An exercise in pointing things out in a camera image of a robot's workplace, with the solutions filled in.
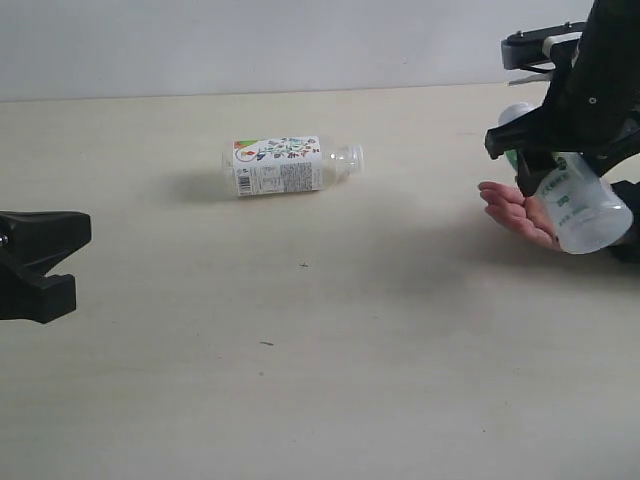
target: barcode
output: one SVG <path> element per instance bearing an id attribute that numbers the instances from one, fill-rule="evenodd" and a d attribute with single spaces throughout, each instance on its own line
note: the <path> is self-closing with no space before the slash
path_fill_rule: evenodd
<path id="1" fill-rule="evenodd" d="M 251 195 L 253 193 L 251 189 L 251 177 L 248 175 L 238 177 L 238 191 L 240 195 Z"/>

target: table surface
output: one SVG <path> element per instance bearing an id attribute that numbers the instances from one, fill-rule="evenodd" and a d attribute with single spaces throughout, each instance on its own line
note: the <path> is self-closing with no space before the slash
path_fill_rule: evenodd
<path id="1" fill-rule="evenodd" d="M 55 271 L 77 312 L 0 325 L 0 477 L 637 478 L 637 273 L 525 244 L 476 190 L 513 179 L 486 129 L 545 89 L 0 105 L 2 209 L 94 228 Z M 231 140 L 298 134 L 366 171 L 221 194 Z"/>

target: lying bottle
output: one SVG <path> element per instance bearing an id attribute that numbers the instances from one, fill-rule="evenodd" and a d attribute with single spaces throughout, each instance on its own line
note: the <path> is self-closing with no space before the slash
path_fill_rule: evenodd
<path id="1" fill-rule="evenodd" d="M 500 115 L 504 125 L 533 110 L 517 103 Z M 517 168 L 516 152 L 505 152 Z M 570 254 L 593 253 L 613 245 L 633 224 L 633 213 L 611 186 L 576 152 L 553 152 L 558 168 L 547 175 L 535 197 L 545 206 L 560 248 Z"/>
<path id="2" fill-rule="evenodd" d="M 237 141 L 222 155 L 233 195 L 323 190 L 364 169 L 360 145 L 335 147 L 315 136 Z"/>

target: palm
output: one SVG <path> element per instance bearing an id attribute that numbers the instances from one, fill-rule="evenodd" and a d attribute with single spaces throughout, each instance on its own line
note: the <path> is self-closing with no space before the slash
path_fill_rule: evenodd
<path id="1" fill-rule="evenodd" d="M 487 202 L 485 211 L 497 223 L 541 247 L 560 250 L 553 224 L 538 199 L 525 198 L 516 187 L 501 183 L 482 182 L 478 189 Z"/>

